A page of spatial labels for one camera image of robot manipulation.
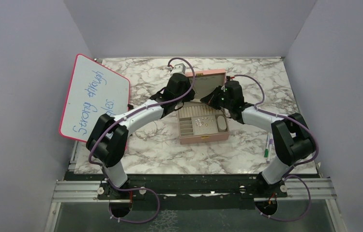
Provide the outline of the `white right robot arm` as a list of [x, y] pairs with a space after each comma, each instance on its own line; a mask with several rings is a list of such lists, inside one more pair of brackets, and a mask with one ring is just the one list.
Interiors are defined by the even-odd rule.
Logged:
[[318, 143], [301, 114], [275, 114], [262, 110], [257, 104], [247, 103], [238, 81], [226, 81], [224, 86], [216, 87], [200, 101], [214, 109], [228, 110], [230, 117], [241, 124], [256, 126], [272, 134], [276, 157], [257, 175], [255, 186], [260, 196], [269, 196], [293, 167], [307, 163], [309, 155], [318, 154]]

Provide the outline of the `pink jewelry box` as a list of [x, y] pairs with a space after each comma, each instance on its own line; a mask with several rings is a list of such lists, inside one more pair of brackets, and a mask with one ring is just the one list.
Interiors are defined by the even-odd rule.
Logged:
[[[178, 111], [179, 139], [182, 145], [224, 141], [229, 138], [225, 110], [216, 110], [200, 101], [201, 98], [209, 95], [215, 88], [222, 86], [226, 81], [226, 70], [196, 71], [196, 79], [193, 81], [193, 74], [187, 72], [186, 76], [194, 85], [195, 98], [186, 102]], [[224, 116], [227, 123], [225, 131], [219, 131], [217, 117]]]

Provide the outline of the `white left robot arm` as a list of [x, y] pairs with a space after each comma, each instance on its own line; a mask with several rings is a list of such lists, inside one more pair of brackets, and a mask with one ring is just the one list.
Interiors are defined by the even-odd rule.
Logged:
[[90, 151], [89, 163], [99, 165], [110, 181], [110, 192], [116, 198], [128, 194], [128, 177], [121, 159], [127, 146], [128, 137], [143, 126], [157, 121], [176, 110], [181, 102], [189, 102], [195, 92], [195, 77], [174, 73], [167, 85], [152, 95], [144, 104], [116, 116], [101, 115], [86, 142]]

